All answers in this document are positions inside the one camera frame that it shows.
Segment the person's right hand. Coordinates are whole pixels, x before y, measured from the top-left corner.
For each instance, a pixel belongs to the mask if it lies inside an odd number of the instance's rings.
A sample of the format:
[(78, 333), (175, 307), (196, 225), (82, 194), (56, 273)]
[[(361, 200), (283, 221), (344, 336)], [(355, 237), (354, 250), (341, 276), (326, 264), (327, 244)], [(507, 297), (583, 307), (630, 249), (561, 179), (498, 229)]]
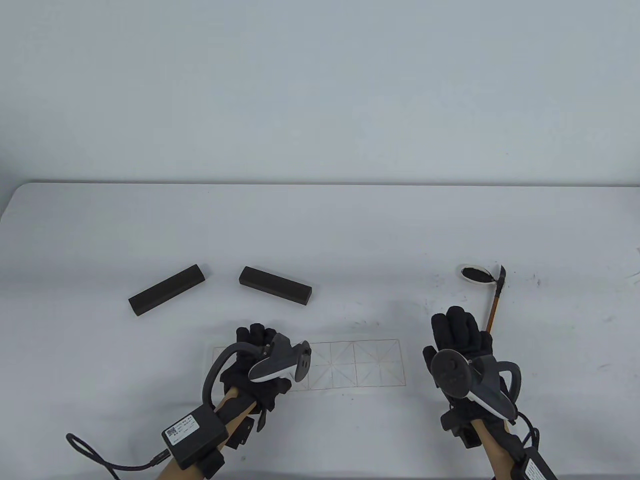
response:
[[(446, 313), (437, 313), (431, 317), (431, 326), (435, 346), (428, 345), (422, 350), (427, 370), (432, 372), (432, 361), (441, 350), (454, 350), (468, 361), (484, 355), (494, 354), (493, 338), (487, 331), (481, 331), (473, 314), (461, 306), (451, 306)], [(494, 416), (478, 403), (466, 398), (454, 398), (445, 394), (451, 409), (455, 409), (465, 425), (472, 420), (482, 419), (487, 429), (498, 427), (508, 431), (503, 419)]]

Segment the person's left hand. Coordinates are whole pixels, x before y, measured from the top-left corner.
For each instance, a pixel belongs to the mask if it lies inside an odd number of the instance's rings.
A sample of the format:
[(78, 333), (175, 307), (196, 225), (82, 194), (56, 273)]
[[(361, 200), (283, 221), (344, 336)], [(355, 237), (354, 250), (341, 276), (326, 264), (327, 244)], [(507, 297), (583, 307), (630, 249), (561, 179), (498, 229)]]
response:
[[(250, 327), (239, 327), (236, 331), (237, 342), (249, 343), (263, 347), (269, 345), (276, 330), (254, 323)], [(275, 408), (275, 398), (279, 394), (286, 394), (291, 389), (288, 378), (276, 378), (264, 382), (253, 382), (249, 379), (249, 372), (258, 359), (247, 352), (238, 352), (236, 361), (220, 374), (220, 381), (224, 384), (227, 394), (231, 389), (237, 389), (241, 396), (249, 396), (256, 406), (250, 414), (260, 414), (263, 409), (272, 411)]]

